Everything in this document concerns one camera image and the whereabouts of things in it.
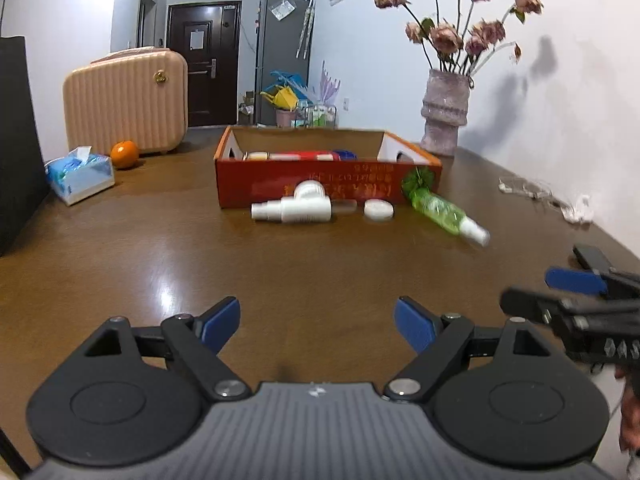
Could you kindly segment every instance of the red box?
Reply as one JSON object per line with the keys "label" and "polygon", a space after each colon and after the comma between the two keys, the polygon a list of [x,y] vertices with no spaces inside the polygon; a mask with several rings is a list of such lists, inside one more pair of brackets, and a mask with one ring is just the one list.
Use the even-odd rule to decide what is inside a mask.
{"label": "red box", "polygon": [[[348,150],[358,160],[242,160],[245,153]],[[292,196],[303,180],[317,180],[331,199],[404,203],[416,185],[436,191],[441,162],[395,134],[377,130],[249,128],[229,126],[218,144],[220,207]]]}

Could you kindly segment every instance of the tissue box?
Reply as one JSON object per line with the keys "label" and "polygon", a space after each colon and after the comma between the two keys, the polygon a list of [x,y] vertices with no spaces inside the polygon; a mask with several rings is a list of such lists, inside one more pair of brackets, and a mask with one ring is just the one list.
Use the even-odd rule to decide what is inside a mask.
{"label": "tissue box", "polygon": [[73,205],[115,184],[111,159],[89,153],[81,146],[67,156],[48,162],[47,180],[67,205]]}

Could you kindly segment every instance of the green spray bottle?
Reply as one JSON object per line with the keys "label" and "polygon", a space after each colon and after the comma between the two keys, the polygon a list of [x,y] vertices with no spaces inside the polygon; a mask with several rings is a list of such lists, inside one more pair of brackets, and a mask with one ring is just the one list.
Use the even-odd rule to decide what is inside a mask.
{"label": "green spray bottle", "polygon": [[489,231],[481,228],[458,206],[432,193],[434,175],[427,168],[415,168],[402,181],[402,191],[416,211],[430,218],[445,231],[469,238],[485,247],[491,238]]}

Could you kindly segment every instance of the suitcase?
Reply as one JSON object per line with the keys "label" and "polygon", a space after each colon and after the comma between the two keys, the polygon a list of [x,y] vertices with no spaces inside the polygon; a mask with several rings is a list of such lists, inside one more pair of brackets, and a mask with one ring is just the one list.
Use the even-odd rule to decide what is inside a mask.
{"label": "suitcase", "polygon": [[109,155],[133,140],[141,153],[168,152],[188,126],[187,62],[167,48],[114,52],[74,70],[63,85],[69,149]]}

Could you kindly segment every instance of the pink vase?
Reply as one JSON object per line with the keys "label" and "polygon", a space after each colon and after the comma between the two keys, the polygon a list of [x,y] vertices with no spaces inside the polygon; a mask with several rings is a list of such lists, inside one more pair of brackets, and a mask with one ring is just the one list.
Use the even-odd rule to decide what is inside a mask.
{"label": "pink vase", "polygon": [[458,129],[466,124],[469,93],[468,76],[436,69],[429,72],[422,100],[425,124],[421,147],[435,155],[455,155]]}

